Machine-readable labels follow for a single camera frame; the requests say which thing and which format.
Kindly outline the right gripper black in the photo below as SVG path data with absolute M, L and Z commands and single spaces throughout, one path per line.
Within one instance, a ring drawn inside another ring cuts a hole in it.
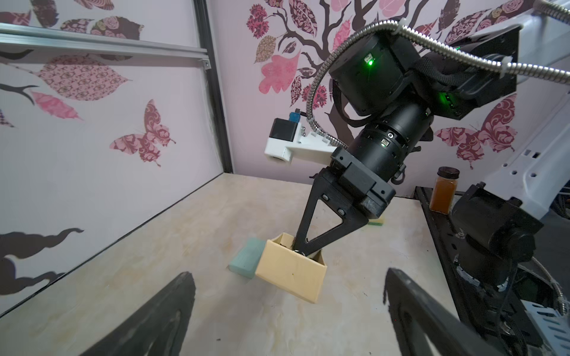
M 313 181 L 292 250 L 306 257 L 379 218 L 396 192 L 344 148 Z

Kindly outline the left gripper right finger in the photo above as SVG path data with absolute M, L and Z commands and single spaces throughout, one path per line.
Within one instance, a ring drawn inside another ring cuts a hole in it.
M 402 355 L 500 355 L 475 332 L 456 319 L 406 273 L 389 268 L 384 302 Z

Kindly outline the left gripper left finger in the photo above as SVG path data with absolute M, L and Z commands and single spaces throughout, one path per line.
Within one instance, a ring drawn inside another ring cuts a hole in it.
M 84 355 L 179 355 L 189 326 L 196 286 L 185 271 Z

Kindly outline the beige ring box base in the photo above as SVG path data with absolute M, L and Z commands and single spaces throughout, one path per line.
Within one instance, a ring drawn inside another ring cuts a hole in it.
M 294 237 L 283 233 L 267 240 L 255 276 L 279 289 L 317 303 L 327 273 L 322 251 L 306 257 L 292 250 Z

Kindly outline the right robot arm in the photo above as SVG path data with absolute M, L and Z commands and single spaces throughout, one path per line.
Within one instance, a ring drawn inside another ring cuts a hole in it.
M 461 120 L 513 93 L 519 77 L 564 85 L 569 73 L 519 63 L 516 28 L 476 41 L 443 43 L 403 21 L 374 22 L 349 36 L 316 73 L 307 92 L 311 129 L 335 145 L 314 180 L 293 250 L 309 256 L 379 217 L 403 175 L 405 158 L 428 137 L 434 117 Z M 350 145 L 329 137 L 313 116 L 324 77 L 359 115 Z M 487 285 L 510 286 L 517 264 L 529 261 L 534 236 L 569 180 L 569 108 L 561 108 L 507 163 L 472 185 L 451 213 L 467 235 L 460 267 Z

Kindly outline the yellow sponge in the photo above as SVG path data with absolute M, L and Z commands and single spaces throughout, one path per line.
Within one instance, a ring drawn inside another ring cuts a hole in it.
M 378 217 L 376 219 L 371 219 L 368 222 L 369 225 L 384 225 L 384 218 Z

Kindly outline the right amber spice jar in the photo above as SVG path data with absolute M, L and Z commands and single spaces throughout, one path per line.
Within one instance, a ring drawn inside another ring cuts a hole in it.
M 456 168 L 442 166 L 438 169 L 430 199 L 430 210 L 432 212 L 450 213 L 459 177 L 460 171 Z

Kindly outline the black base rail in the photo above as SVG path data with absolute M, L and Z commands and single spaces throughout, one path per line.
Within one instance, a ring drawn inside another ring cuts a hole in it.
M 503 307 L 503 322 L 497 326 L 495 315 L 501 306 L 501 291 L 463 274 L 459 259 L 472 251 L 466 233 L 448 215 L 429 209 L 431 196 L 431 188 L 416 187 L 414 198 L 421 203 L 459 319 L 504 355 L 517 355 L 521 351 L 527 355 L 552 355 L 522 301 L 569 316 L 560 307 L 561 301 L 569 301 L 569 243 L 558 239 L 569 235 L 569 221 L 554 212 L 542 219 L 544 227 L 536 236 L 535 255 L 531 261 L 519 264 L 515 285 Z

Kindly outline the aluminium rail back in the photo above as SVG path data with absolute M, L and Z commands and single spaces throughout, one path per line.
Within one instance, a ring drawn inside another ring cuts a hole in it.
M 33 49 L 60 49 L 96 54 L 196 59 L 202 63 L 204 69 L 210 70 L 212 68 L 212 60 L 208 51 L 201 47 L 118 39 L 22 25 L 2 23 L 1 43 L 3 45 Z

